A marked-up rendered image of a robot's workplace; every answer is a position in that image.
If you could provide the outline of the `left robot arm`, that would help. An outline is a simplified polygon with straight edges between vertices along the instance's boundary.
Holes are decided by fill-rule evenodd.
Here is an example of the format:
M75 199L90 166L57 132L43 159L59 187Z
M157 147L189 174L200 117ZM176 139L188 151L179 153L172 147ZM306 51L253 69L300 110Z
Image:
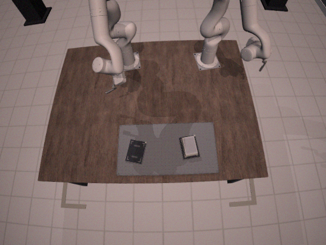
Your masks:
M244 61L252 59L268 59L271 55L271 41L268 33L258 23L257 0L239 0L241 8L242 27L246 32L259 38L241 50ZM215 67L218 63L216 51L219 42L230 29L230 22L223 17L227 11L230 0L214 0L213 6L203 20L200 33L205 38L202 53L198 54L197 63L206 69Z

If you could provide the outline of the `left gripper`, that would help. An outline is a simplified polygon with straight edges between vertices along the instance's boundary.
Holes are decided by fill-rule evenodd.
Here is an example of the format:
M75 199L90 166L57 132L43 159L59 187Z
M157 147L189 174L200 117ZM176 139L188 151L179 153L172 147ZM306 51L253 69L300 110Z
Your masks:
M246 46L248 46L249 44L251 44L252 42L255 42L255 41L258 41L258 39L256 39L255 37L251 37L251 38L248 40ZM264 65L267 63L267 61L265 61L265 59L263 59L262 62L264 63ZM264 68L264 65L261 66L261 68L259 69L259 71L261 71L261 70Z

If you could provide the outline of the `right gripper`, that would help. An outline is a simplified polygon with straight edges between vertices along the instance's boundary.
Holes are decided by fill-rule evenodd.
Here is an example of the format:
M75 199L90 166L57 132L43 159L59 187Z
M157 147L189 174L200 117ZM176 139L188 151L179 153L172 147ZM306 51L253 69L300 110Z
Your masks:
M115 85L119 86L119 85L126 82L126 77L125 77L124 71L121 74L119 74L118 76L116 75L116 76L112 76L112 77L113 77L113 85L111 85L112 89L106 91L106 94L108 94L108 93L112 92L113 90L117 89L115 87Z

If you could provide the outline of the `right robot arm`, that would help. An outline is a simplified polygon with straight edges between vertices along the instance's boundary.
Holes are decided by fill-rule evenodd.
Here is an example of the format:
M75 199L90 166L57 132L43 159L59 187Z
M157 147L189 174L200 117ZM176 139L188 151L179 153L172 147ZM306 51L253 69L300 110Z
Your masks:
M121 21L121 11L115 0L88 0L91 25L95 43L107 49L110 59L97 57L92 68L96 73L118 76L124 70L131 70L139 64L133 54L131 40L136 34L136 25ZM107 11L108 9L108 11ZM119 38L116 42L113 39Z

